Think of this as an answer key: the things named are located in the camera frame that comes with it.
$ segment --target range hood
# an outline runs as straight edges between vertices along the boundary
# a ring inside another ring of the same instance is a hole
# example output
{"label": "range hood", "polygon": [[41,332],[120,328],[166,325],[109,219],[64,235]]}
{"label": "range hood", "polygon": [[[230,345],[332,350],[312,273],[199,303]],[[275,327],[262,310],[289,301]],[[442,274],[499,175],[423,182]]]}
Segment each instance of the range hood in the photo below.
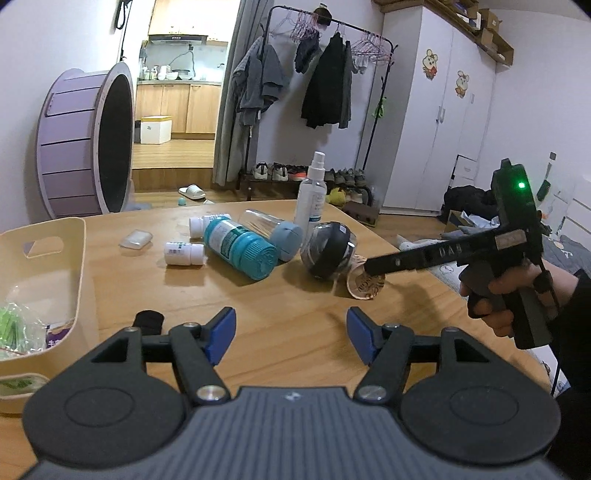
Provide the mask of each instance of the range hood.
{"label": "range hood", "polygon": [[182,33],[169,33],[166,35],[148,35],[148,40],[152,43],[189,43],[201,42],[207,43],[207,35],[185,35]]}

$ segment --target wardrobe door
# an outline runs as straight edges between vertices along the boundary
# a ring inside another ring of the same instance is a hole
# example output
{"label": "wardrobe door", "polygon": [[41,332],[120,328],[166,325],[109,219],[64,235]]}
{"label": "wardrobe door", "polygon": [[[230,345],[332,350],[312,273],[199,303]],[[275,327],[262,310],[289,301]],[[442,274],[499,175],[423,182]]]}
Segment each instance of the wardrobe door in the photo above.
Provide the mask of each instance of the wardrobe door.
{"label": "wardrobe door", "polygon": [[446,87],[453,27],[423,8],[413,83],[384,206],[415,208],[437,131]]}
{"label": "wardrobe door", "polygon": [[470,72],[468,60],[478,47],[460,31],[453,30],[445,96],[431,157],[424,169],[415,208],[438,212],[443,204],[456,164],[464,117],[469,104]]}
{"label": "wardrobe door", "polygon": [[466,158],[478,160],[482,139],[491,108],[492,89],[495,84],[496,62],[479,48],[472,51],[468,82],[468,108],[460,136],[458,153]]}

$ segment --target cable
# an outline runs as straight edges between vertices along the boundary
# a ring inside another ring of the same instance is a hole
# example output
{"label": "cable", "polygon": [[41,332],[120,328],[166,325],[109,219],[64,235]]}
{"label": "cable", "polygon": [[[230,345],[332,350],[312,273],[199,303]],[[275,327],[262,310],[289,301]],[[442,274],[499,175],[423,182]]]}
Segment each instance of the cable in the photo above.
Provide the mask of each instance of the cable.
{"label": "cable", "polygon": [[195,77],[195,53],[193,52],[193,50],[187,50],[187,51],[181,53],[180,55],[177,55],[175,58],[173,58],[169,62],[168,65],[171,66],[176,59],[179,59],[180,57],[182,57],[183,55],[186,55],[187,53],[191,54],[191,71],[193,72],[193,76],[191,78],[194,78]]}

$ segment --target wooden table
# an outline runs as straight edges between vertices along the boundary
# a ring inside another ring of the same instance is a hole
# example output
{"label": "wooden table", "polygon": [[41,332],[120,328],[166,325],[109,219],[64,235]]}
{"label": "wooden table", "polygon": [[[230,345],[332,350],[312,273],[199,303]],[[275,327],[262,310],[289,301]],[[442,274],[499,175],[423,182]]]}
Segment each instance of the wooden table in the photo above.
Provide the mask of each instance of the wooden table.
{"label": "wooden table", "polygon": [[[100,338],[129,326],[141,310],[162,312],[166,332],[183,322],[207,322],[222,307],[232,306],[238,317],[236,338],[217,371],[233,393],[240,385],[346,385],[352,391],[366,371],[345,329],[345,313],[357,305],[378,323],[402,323],[420,335],[461,327],[533,378],[547,382],[544,368],[516,350],[511,340],[495,337],[483,322],[468,318],[465,299],[428,272],[388,275],[375,300],[357,301],[346,289],[312,278],[299,257],[260,282],[214,254],[203,268],[167,268],[164,263],[163,243],[188,241],[191,216],[226,212],[238,218],[246,208],[256,208],[291,219],[295,205],[295,200],[224,203],[86,219]],[[323,220],[347,224],[363,256],[395,251],[331,205],[325,207]],[[139,252],[118,247],[134,229],[152,232],[152,245]],[[149,365],[148,372],[174,385],[169,366]],[[433,372],[432,365],[413,367],[409,385]],[[0,416],[0,479],[19,477],[34,460],[20,418]]]}

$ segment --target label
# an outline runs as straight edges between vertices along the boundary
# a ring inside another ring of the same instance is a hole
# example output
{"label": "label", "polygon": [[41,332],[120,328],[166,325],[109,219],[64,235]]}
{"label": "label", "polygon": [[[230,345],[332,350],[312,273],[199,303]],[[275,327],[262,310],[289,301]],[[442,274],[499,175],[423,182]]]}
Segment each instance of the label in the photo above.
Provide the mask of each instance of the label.
{"label": "label", "polygon": [[324,193],[313,193],[311,196],[310,222],[320,222],[324,209]]}
{"label": "label", "polygon": [[226,260],[230,260],[230,251],[238,238],[250,230],[239,223],[224,220],[218,223],[209,236],[209,246]]}
{"label": "label", "polygon": [[495,237],[496,249],[504,250],[516,245],[527,243],[527,236],[523,230],[514,230]]}
{"label": "label", "polygon": [[168,265],[190,265],[191,244],[169,242],[164,247],[164,256]]}

